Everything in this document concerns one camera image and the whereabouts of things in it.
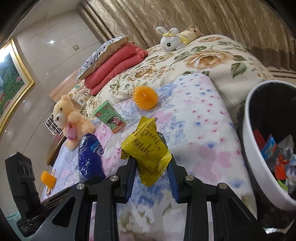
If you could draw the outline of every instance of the black device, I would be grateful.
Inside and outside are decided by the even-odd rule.
[[[115,175],[104,180],[94,176],[41,203],[35,197],[36,188],[27,188],[34,179],[33,172],[24,175],[19,169],[24,164],[31,167],[30,161],[16,153],[7,158],[5,163],[9,169],[8,175],[15,177],[12,172],[18,173],[15,180],[9,178],[9,184],[13,185],[13,192],[20,194],[14,194],[14,197],[17,197],[15,201],[24,215],[17,222],[24,236],[35,233],[32,241],[87,241],[92,203],[96,202],[94,240],[119,241],[116,203],[127,203],[131,197],[136,175],[136,160],[133,157],[129,158],[126,165],[119,167]],[[212,207],[214,241],[271,241],[271,236],[266,234],[227,184],[204,184],[188,175],[184,167],[176,164],[174,157],[167,172],[174,199],[179,204],[187,203],[184,241],[208,241],[207,202],[211,202]],[[280,240],[296,240],[295,221]]]

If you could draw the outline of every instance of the red folded quilt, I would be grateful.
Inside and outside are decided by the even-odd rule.
[[[116,53],[114,53],[105,63],[103,63],[95,72],[85,78],[85,86],[89,89],[98,85],[120,62],[134,56],[139,53],[141,48],[127,43]]]
[[[113,79],[116,75],[122,73],[123,71],[141,63],[144,58],[148,55],[148,52],[146,50],[140,49],[139,53],[130,57],[129,59],[126,59],[116,65],[112,71],[98,84],[96,85],[92,90],[91,94],[92,95],[97,95],[101,89],[111,80]]]

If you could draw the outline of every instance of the patterned beige curtain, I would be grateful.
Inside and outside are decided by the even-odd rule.
[[[81,0],[79,10],[105,41],[129,34],[147,49],[160,43],[156,27],[194,24],[238,41],[264,66],[296,70],[294,37],[258,0]]]

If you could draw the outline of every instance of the floral bedspread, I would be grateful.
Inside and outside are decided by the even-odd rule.
[[[93,110],[105,100],[115,105],[131,98],[137,86],[147,85],[156,89],[182,74],[203,73],[211,78],[235,121],[239,104],[252,87],[274,79],[241,44],[221,35],[198,38],[173,52],[164,52],[160,45],[147,51],[149,56],[142,63],[117,75],[98,95],[88,99],[85,116],[93,119]]]
[[[126,160],[120,159],[120,145],[135,130],[141,116],[158,117],[157,130],[163,133],[177,164],[205,183],[227,183],[256,215],[238,136],[210,78],[203,74],[180,76],[156,92],[159,103],[151,111],[138,109],[132,99],[115,105],[127,121],[126,127],[116,134],[98,120],[94,122],[95,135],[104,149],[102,163],[106,176],[126,164]],[[69,151],[62,146],[53,167],[57,169],[57,183],[52,195],[79,181],[77,155],[78,149]],[[152,187],[142,185],[137,174],[129,202],[118,204],[117,212],[121,241],[183,240],[186,204],[175,203],[166,171]],[[93,221],[94,213],[90,240],[93,240]],[[212,234],[211,216],[209,223]]]

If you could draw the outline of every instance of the metal bolt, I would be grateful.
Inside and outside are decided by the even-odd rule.
[[[85,185],[83,183],[78,183],[76,185],[76,188],[79,189],[79,190],[83,189],[84,187],[85,187]]]
[[[221,189],[226,189],[228,186],[227,186],[226,183],[219,183],[219,187],[220,187]]]
[[[115,182],[117,180],[118,180],[118,176],[116,176],[116,175],[113,175],[113,176],[110,177],[111,182]]]
[[[193,181],[194,180],[194,176],[192,176],[192,175],[187,175],[185,178],[186,178],[187,181]]]

